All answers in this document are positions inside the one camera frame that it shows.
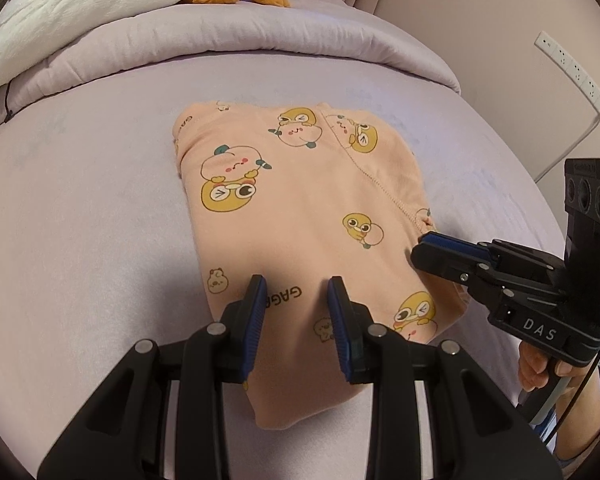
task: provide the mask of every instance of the wall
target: wall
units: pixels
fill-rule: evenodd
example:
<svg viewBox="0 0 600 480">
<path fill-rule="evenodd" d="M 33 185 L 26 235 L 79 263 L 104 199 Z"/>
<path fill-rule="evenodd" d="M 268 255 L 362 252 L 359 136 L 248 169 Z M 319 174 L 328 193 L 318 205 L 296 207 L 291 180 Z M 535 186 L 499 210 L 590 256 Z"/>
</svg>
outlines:
<svg viewBox="0 0 600 480">
<path fill-rule="evenodd" d="M 446 60 L 462 96 L 533 177 L 596 116 L 574 83 L 534 46 L 538 33 L 547 31 L 600 86 L 595 0 L 379 0 L 376 15 Z M 571 156 L 600 156 L 600 126 Z M 539 188 L 565 229 L 562 165 Z"/>
</svg>

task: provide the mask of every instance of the cartoon print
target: cartoon print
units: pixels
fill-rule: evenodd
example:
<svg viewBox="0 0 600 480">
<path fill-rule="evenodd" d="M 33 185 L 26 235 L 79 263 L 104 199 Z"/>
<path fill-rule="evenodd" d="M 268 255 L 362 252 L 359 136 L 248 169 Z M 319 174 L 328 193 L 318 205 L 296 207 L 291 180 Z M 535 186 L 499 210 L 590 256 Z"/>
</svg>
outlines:
<svg viewBox="0 0 600 480">
<path fill-rule="evenodd" d="M 327 123 L 345 148 L 369 153 L 378 145 L 378 130 L 371 124 L 360 124 L 344 115 L 327 116 Z"/>
<path fill-rule="evenodd" d="M 187 123 L 192 120 L 193 117 L 192 116 L 187 116 L 184 121 L 182 121 L 182 124 L 178 127 L 178 134 L 182 131 L 182 129 L 187 125 Z"/>
<path fill-rule="evenodd" d="M 365 249 L 378 245 L 384 238 L 382 228 L 362 213 L 348 214 L 342 219 L 342 224 L 349 236 L 360 242 Z"/>
<path fill-rule="evenodd" d="M 247 205 L 256 193 L 258 171 L 270 170 L 260 153 L 251 146 L 219 146 L 202 163 L 200 174 L 202 204 L 214 212 L 236 211 Z"/>
<path fill-rule="evenodd" d="M 410 340 L 416 335 L 417 329 L 423 327 L 430 333 L 431 340 L 438 330 L 438 324 L 433 321 L 436 315 L 436 306 L 431 296 L 421 290 L 411 294 L 404 300 L 394 317 L 394 330 L 402 332 L 403 336 Z"/>
<path fill-rule="evenodd" d="M 226 288 L 229 286 L 229 280 L 224 275 L 224 270 L 219 268 L 211 269 L 209 271 L 209 279 L 206 280 L 206 286 L 208 286 L 209 292 L 212 294 L 220 294 L 226 291 Z"/>
<path fill-rule="evenodd" d="M 302 296 L 302 289 L 299 286 L 279 290 L 277 293 L 267 296 L 266 308 L 269 308 L 271 305 L 278 306 L 281 303 L 286 303 L 300 296 Z"/>
<path fill-rule="evenodd" d="M 278 127 L 269 131 L 287 146 L 315 148 L 322 136 L 322 128 L 315 123 L 315 114 L 309 108 L 291 108 L 280 114 Z"/>
<path fill-rule="evenodd" d="M 422 208 L 416 211 L 416 217 L 422 220 L 422 222 L 433 229 L 433 218 L 431 218 L 431 209 Z"/>
<path fill-rule="evenodd" d="M 326 343 L 329 339 L 333 339 L 333 325 L 331 318 L 323 317 L 314 324 L 314 332 L 320 338 L 320 341 Z"/>
</svg>

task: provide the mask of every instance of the wall socket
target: wall socket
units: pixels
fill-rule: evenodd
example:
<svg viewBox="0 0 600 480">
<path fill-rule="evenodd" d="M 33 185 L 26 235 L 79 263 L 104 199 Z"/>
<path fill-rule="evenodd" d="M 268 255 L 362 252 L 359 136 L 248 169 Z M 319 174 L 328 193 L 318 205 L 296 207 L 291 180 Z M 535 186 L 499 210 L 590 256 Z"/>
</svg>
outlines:
<svg viewBox="0 0 600 480">
<path fill-rule="evenodd" d="M 554 60 L 554 63 L 580 88 L 596 111 L 600 112 L 600 88 L 586 70 L 544 30 L 538 34 L 534 44 Z"/>
</svg>

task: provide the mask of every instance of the gray cable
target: gray cable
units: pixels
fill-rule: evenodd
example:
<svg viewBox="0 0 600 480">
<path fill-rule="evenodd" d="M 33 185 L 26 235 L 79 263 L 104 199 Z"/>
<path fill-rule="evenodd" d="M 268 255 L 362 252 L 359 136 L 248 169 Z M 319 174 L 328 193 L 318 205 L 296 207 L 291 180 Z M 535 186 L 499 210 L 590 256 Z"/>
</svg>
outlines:
<svg viewBox="0 0 600 480">
<path fill-rule="evenodd" d="M 598 127 L 599 124 L 600 124 L 600 113 L 597 115 L 596 119 L 594 120 L 593 126 L 591 126 L 586 132 L 584 132 L 571 146 L 569 146 L 566 150 L 564 150 L 564 153 L 561 154 L 558 158 L 556 158 L 547 168 L 542 170 L 542 172 L 538 176 L 536 176 L 536 178 L 534 179 L 534 182 L 536 184 L 538 182 L 540 182 L 540 179 L 542 179 L 542 177 L 544 177 L 553 168 L 555 168 L 556 165 L 559 164 L 561 160 L 566 158 L 576 148 L 576 146 L 578 144 L 580 144 L 584 139 L 589 137 L 589 135 L 593 132 L 593 130 L 595 130 Z"/>
</svg>

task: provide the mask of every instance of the cable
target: cable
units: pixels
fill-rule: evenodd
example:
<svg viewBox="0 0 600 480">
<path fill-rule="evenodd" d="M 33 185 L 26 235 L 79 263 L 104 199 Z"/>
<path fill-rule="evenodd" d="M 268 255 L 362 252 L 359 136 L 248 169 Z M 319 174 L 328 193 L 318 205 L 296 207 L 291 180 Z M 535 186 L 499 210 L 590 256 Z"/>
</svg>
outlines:
<svg viewBox="0 0 600 480">
<path fill-rule="evenodd" d="M 11 121 L 11 119 L 13 119 L 13 115 L 14 113 L 9 110 L 9 104 L 7 102 L 7 100 L 9 99 L 9 90 L 11 90 L 11 81 L 13 81 L 13 79 L 11 79 L 7 85 L 7 89 L 4 93 L 4 110 L 5 110 L 5 116 L 4 116 L 4 122 L 8 123 L 9 121 Z"/>
<path fill-rule="evenodd" d="M 549 436 L 544 441 L 544 445 L 545 446 L 548 446 L 549 443 L 551 442 L 551 439 L 555 436 L 556 433 L 558 433 L 558 430 L 560 429 L 560 426 L 562 425 L 562 423 L 564 422 L 564 420 L 569 415 L 569 412 L 573 408 L 573 405 L 576 403 L 576 400 L 578 400 L 578 397 L 582 393 L 584 387 L 589 382 L 589 379 L 593 375 L 593 372 L 595 372 L 595 371 L 598 370 L 598 363 L 599 362 L 600 362 L 600 351 L 598 352 L 598 355 L 596 355 L 596 358 L 593 359 L 593 363 L 591 364 L 591 368 L 589 368 L 589 371 L 587 372 L 587 375 L 584 376 L 584 380 L 580 383 L 580 386 L 578 387 L 576 393 L 574 394 L 573 399 L 571 399 L 571 402 L 567 406 L 567 409 L 564 410 L 564 413 L 562 414 L 562 416 L 560 417 L 560 419 L 556 423 L 555 427 L 552 429 L 551 433 L 549 433 Z"/>
<path fill-rule="evenodd" d="M 547 168 L 542 170 L 542 172 L 538 176 L 536 176 L 536 178 L 534 179 L 534 182 L 536 184 L 538 182 L 540 182 L 540 179 L 542 177 L 544 177 L 547 173 L 549 173 L 557 164 L 560 163 L 561 160 L 563 160 L 567 155 L 569 155 L 576 148 L 576 146 L 578 144 L 580 144 L 584 139 L 589 137 L 590 134 L 593 132 L 593 130 L 595 130 L 599 124 L 600 124 L 600 112 L 596 116 L 593 126 L 591 126 L 586 132 L 584 132 L 571 146 L 569 146 L 566 150 L 564 150 L 564 153 L 561 154 L 558 158 L 556 158 Z"/>
</svg>

